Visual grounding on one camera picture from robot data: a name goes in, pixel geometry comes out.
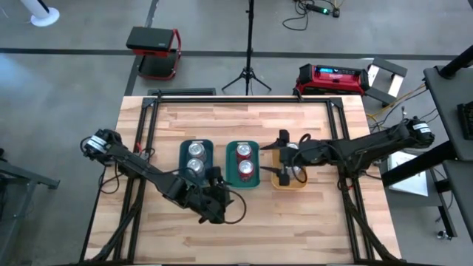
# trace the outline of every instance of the can holder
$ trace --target can holder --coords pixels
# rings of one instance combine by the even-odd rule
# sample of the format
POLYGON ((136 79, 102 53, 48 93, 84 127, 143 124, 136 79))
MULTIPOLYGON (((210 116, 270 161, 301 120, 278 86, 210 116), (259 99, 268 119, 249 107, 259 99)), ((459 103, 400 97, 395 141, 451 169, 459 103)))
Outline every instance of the can holder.
POLYGON ((210 140, 185 140, 180 144, 179 151, 179 175, 184 176, 190 180, 195 180, 195 176, 189 171, 184 170, 187 167, 187 162, 193 157, 188 153, 189 146, 192 143, 202 143, 205 149, 204 174, 197 178, 197 184, 208 185, 208 180, 205 178, 205 172, 214 166, 214 144, 210 140))
POLYGON ((259 145, 254 141, 237 140, 227 145, 225 158, 225 180, 229 182, 233 188, 250 189, 259 185, 259 145), (251 147, 251 158, 253 163, 253 176, 247 181, 240 178, 238 172, 237 146, 240 143, 247 143, 251 147))
MULTIPOLYGON (((275 168, 281 168, 282 165, 281 165, 281 162, 279 162, 279 150, 273 150, 272 151, 273 153, 273 165, 272 167, 275 167, 275 168)), ((301 171, 297 177, 300 179, 300 180, 303 180, 305 178, 305 175, 304 173, 301 171)), ((279 178, 276 176, 275 173, 271 173, 271 184, 273 184, 273 187, 275 189, 281 189, 281 190, 297 190, 297 189, 301 189, 301 188, 304 188, 306 185, 307 185, 307 182, 305 183, 301 183, 295 179, 292 179, 289 181, 289 185, 279 185, 279 178)))

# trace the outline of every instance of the soda can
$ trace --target soda can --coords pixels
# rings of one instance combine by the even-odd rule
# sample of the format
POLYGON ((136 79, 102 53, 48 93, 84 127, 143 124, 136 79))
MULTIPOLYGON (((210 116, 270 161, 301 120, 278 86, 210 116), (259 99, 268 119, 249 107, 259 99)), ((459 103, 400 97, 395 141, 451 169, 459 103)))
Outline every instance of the soda can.
POLYGON ((299 149, 299 145, 297 145, 297 143, 288 143, 286 146, 292 149, 299 149))
POLYGON ((286 166, 286 172, 287 172, 287 174, 289 174, 289 179, 290 180, 296 179, 296 177, 299 177, 299 174, 301 173, 301 168, 300 167, 294 166, 293 169, 290 166, 286 166))
POLYGON ((243 181, 248 181, 254 173, 254 165, 250 160, 243 160, 238 165, 239 176, 243 181))
POLYGON ((247 143, 238 144, 236 148, 236 157, 239 161, 251 158, 251 147, 247 143))
POLYGON ((205 148, 204 148, 204 145, 202 145, 202 143, 191 143, 191 145, 189 145, 188 152, 192 158, 197 158, 205 162, 206 160, 205 148))
MULTIPOLYGON (((187 167, 194 170, 197 176, 199 177, 204 172, 204 162, 197 158, 192 158, 187 162, 187 167)), ((195 177, 194 173, 190 171, 190 175, 195 177)))

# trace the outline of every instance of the red soda can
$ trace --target red soda can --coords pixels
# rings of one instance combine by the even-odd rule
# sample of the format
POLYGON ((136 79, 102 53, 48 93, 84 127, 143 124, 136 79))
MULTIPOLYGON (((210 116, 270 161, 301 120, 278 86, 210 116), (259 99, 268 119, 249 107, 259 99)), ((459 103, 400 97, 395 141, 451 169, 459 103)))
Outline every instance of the red soda can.
POLYGON ((236 157, 238 161, 248 160, 251 158, 251 147, 247 143, 238 144, 236 148, 236 157))
POLYGON ((254 173, 254 165, 250 160, 243 160, 238 165, 239 177, 243 181, 248 181, 254 173))

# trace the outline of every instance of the white paper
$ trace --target white paper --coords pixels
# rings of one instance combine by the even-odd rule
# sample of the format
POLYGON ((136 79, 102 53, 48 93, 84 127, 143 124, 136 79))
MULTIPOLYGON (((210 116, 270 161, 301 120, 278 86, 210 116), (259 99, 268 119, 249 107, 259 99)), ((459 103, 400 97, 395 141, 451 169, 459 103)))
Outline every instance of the white paper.
MULTIPOLYGON (((405 162, 408 162, 412 159, 416 158, 415 155, 407 154, 402 151, 398 151, 394 154, 391 154, 388 159, 388 169, 391 170, 396 166, 399 166, 405 162)), ((421 172, 416 174, 414 177, 410 177, 405 179, 399 183, 394 185, 390 185, 389 189, 402 191, 412 194, 417 194, 421 196, 429 196, 429 192, 427 191, 427 180, 426 180, 426 172, 421 172)))

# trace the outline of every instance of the silver can lid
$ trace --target silver can lid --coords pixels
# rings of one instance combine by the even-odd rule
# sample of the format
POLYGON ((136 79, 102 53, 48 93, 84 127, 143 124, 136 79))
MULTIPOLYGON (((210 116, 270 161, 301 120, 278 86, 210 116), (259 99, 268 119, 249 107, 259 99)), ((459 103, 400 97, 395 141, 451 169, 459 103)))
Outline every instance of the silver can lid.
POLYGON ((297 145, 297 143, 288 143, 286 146, 292 149, 299 149, 299 145, 297 145))
POLYGON ((202 143, 192 143, 189 145, 189 154, 193 157, 198 157, 202 154, 204 154, 205 148, 202 143))
POLYGON ((196 158, 192 158, 187 162, 187 167, 200 173, 204 169, 204 163, 196 158))
POLYGON ((242 156, 247 156, 251 153, 251 147, 248 144, 239 144, 236 148, 236 152, 242 156))
POLYGON ((253 163, 250 160, 243 160, 238 165, 238 170, 243 174, 250 174, 253 171, 253 163))

